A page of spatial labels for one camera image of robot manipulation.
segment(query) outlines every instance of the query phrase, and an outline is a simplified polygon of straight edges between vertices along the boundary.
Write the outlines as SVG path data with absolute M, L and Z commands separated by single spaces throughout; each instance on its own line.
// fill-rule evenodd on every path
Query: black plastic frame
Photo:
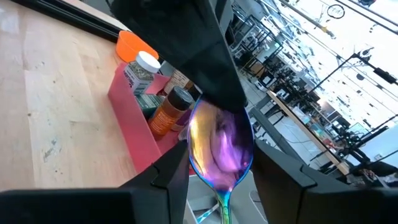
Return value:
M 121 29 L 62 0 L 11 0 L 114 43 Z

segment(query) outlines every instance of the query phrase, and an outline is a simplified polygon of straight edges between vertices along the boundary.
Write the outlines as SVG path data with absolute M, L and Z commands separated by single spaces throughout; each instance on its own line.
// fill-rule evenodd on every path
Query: white cap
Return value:
M 136 62 L 145 70 L 151 73 L 157 73 L 160 69 L 160 63 L 154 56 L 145 51 L 138 52 Z

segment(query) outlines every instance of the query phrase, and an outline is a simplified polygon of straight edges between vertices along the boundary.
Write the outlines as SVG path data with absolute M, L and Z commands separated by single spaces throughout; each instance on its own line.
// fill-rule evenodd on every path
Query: iridescent spoon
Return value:
M 221 110 L 201 97 L 188 129 L 190 162 L 217 195 L 222 223 L 231 223 L 229 199 L 253 160 L 254 136 L 246 110 Z

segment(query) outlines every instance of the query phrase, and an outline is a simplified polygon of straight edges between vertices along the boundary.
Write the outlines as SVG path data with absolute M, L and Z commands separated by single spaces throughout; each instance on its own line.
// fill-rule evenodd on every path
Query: wooden table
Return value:
M 114 48 L 0 1 L 0 190 L 114 187 L 135 176 L 106 95 Z
M 290 110 L 273 91 L 267 91 L 267 94 L 274 100 L 278 106 L 289 116 L 293 122 L 311 139 L 312 142 L 321 150 L 325 152 L 325 155 L 329 160 L 337 166 L 337 168 L 344 174 L 349 173 L 349 166 L 345 162 L 339 162 L 330 152 L 322 142 L 301 122 L 301 120 Z

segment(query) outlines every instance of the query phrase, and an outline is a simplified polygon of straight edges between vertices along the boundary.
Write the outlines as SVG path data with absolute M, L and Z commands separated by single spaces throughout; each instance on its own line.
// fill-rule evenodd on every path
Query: spice jar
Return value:
M 177 69 L 173 72 L 173 75 L 170 77 L 170 80 L 166 83 L 166 85 L 161 89 L 157 94 L 161 96 L 165 96 L 170 93 L 173 87 L 179 86 L 184 89 L 189 89 L 193 86 L 193 82 L 189 80 L 184 74 L 182 74 Z
M 184 126 L 188 124 L 189 117 L 191 117 L 192 110 L 195 107 L 195 102 L 201 95 L 201 91 L 199 87 L 197 87 L 196 85 L 193 85 L 188 90 L 188 93 L 191 94 L 194 102 L 191 104 L 189 109 L 181 116 L 181 118 L 175 122 L 175 124 L 172 126 L 172 131 L 181 131 L 184 128 Z
M 128 63 L 124 68 L 124 76 L 129 81 L 134 95 L 143 94 L 154 81 L 154 73 L 160 69 L 160 63 L 154 56 L 140 51 L 136 60 Z
M 193 103 L 192 96 L 187 90 L 175 86 L 166 96 L 163 103 L 156 109 L 155 114 L 148 121 L 149 129 L 155 140 L 160 140 L 172 128 Z

